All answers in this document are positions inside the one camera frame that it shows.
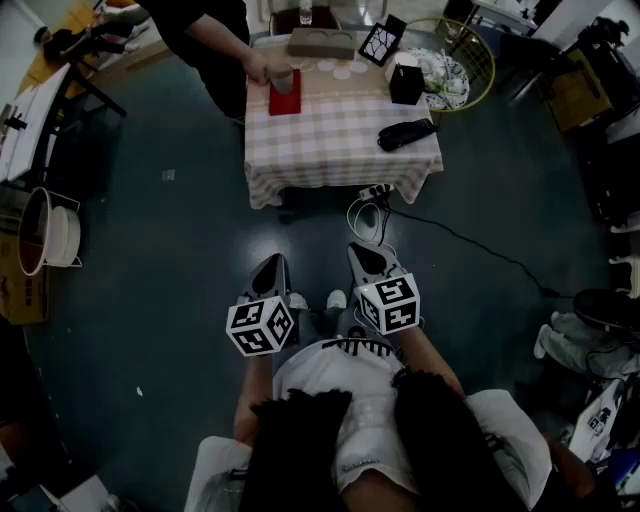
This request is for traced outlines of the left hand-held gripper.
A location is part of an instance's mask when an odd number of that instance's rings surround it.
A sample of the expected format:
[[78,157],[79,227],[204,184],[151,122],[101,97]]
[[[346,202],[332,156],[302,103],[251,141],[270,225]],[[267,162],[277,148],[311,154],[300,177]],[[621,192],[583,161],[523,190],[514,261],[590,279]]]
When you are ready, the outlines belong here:
[[249,275],[239,295],[242,303],[228,309],[225,327],[244,357],[278,353],[298,343],[289,289],[288,263],[281,253],[266,258]]

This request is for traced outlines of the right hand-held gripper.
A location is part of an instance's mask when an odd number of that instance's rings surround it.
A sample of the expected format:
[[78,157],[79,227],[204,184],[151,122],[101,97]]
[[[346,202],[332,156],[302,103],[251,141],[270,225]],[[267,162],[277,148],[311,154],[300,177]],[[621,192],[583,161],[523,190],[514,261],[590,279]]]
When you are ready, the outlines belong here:
[[360,311],[381,335],[419,325],[420,294],[414,276],[404,274],[392,251],[371,243],[350,243],[348,259],[359,286]]

